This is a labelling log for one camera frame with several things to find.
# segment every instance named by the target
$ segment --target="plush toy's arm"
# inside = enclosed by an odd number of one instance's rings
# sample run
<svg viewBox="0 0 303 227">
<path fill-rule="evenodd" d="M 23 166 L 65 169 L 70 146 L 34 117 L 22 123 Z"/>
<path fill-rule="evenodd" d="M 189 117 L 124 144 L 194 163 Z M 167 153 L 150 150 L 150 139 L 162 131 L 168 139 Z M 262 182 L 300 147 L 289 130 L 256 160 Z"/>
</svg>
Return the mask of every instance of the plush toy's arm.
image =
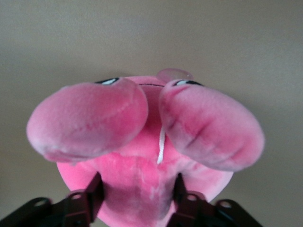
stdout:
<svg viewBox="0 0 303 227">
<path fill-rule="evenodd" d="M 132 140 L 147 119 L 142 89 L 125 78 L 65 87 L 32 113 L 27 136 L 46 159 L 78 162 Z"/>
<path fill-rule="evenodd" d="M 165 86 L 160 116 L 176 150 L 210 168 L 239 171 L 255 163 L 264 147 L 262 129 L 251 112 L 193 81 Z"/>
</svg>

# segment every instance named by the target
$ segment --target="black and white eye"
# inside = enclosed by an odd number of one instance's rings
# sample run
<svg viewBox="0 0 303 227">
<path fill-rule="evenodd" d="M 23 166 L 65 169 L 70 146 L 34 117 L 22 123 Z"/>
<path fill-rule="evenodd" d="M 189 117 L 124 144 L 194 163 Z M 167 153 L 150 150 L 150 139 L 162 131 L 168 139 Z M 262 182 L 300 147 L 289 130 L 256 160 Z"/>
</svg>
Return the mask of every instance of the black and white eye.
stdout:
<svg viewBox="0 0 303 227">
<path fill-rule="evenodd" d="M 196 84 L 196 85 L 204 86 L 203 84 L 200 84 L 192 80 L 180 80 L 177 83 L 175 83 L 174 86 L 183 85 L 183 84 Z"/>
<path fill-rule="evenodd" d="M 112 79 L 106 79 L 102 81 L 95 82 L 95 84 L 103 84 L 103 85 L 112 85 L 113 83 L 117 82 L 119 78 L 112 78 Z"/>
</svg>

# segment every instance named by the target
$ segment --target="beige background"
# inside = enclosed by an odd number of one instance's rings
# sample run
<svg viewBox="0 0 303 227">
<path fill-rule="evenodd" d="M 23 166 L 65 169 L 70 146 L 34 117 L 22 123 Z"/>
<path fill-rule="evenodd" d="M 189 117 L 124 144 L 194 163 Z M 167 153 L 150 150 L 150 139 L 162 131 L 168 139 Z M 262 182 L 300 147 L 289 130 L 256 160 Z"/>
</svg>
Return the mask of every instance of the beige background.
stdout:
<svg viewBox="0 0 303 227">
<path fill-rule="evenodd" d="M 241 101 L 266 134 L 261 160 L 218 199 L 265 227 L 303 226 L 302 0 L 0 0 L 0 218 L 68 193 L 26 138 L 39 102 L 65 85 L 170 67 Z"/>
</svg>

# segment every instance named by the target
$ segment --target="white string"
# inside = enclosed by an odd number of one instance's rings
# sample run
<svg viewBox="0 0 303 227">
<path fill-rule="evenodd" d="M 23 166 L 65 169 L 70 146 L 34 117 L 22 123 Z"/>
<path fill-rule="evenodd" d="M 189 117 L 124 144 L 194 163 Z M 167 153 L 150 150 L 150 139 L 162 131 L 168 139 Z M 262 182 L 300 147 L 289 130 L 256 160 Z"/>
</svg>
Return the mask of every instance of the white string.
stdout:
<svg viewBox="0 0 303 227">
<path fill-rule="evenodd" d="M 164 153 L 164 143 L 165 143 L 165 131 L 164 128 L 161 128 L 160 131 L 160 138 L 159 138 L 159 155 L 158 155 L 158 160 L 157 164 L 160 164 L 163 161 L 163 153 Z"/>
</svg>

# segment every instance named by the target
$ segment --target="pink stuffed toy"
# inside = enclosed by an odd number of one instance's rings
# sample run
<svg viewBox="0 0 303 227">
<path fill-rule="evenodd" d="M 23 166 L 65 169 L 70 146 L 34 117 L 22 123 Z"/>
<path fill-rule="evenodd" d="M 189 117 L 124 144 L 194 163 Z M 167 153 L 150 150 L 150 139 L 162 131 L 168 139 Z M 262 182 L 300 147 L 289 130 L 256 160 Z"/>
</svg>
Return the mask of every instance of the pink stuffed toy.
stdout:
<svg viewBox="0 0 303 227">
<path fill-rule="evenodd" d="M 185 71 L 165 69 L 157 76 L 64 87 L 34 110 L 28 139 L 57 162 L 71 190 L 102 175 L 98 217 L 107 225 L 165 226 L 178 173 L 188 190 L 210 201 L 264 147 L 251 112 L 188 79 Z"/>
</svg>

